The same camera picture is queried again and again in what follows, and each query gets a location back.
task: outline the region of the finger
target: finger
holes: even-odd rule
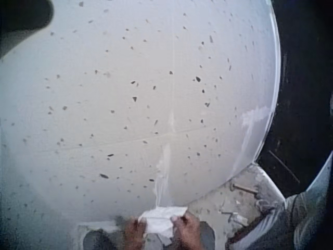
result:
[[[192,213],[190,213],[189,211],[186,211],[184,216],[183,216],[183,219],[185,220],[185,223],[196,223],[199,221],[199,219],[193,215]]]
[[[142,218],[141,221],[138,223],[138,226],[137,226],[138,234],[139,235],[144,235],[144,233],[146,231],[146,227],[147,227],[147,219]]]
[[[181,217],[173,216],[173,217],[171,217],[171,221],[176,228],[178,228],[180,231],[183,230],[185,225],[184,225],[184,221],[181,219]]]

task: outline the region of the hand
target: hand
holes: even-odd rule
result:
[[[190,212],[182,217],[172,217],[171,221],[176,229],[175,237],[181,247],[188,250],[204,250],[200,241],[200,220]]]
[[[143,237],[146,231],[147,221],[142,218],[139,222],[137,219],[130,219],[124,230],[124,249],[141,250],[143,247]]]

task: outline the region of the paper towel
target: paper towel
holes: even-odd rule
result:
[[[187,207],[156,207],[153,210],[145,211],[140,217],[147,219],[147,228],[145,233],[158,233],[167,238],[173,237],[173,224],[171,217],[183,216]]]

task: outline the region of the human hand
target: human hand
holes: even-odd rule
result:
[[[147,221],[142,218],[130,219],[124,230],[124,249],[125,250],[141,250],[143,247],[143,237],[146,231]]]
[[[200,220],[197,217],[187,211],[182,217],[172,217],[171,221],[181,247],[188,250],[204,250],[200,240]]]

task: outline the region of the dark spot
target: dark spot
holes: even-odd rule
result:
[[[105,178],[105,179],[109,178],[108,176],[106,176],[105,174],[102,174],[102,173],[100,173],[99,176],[101,176],[102,178]]]

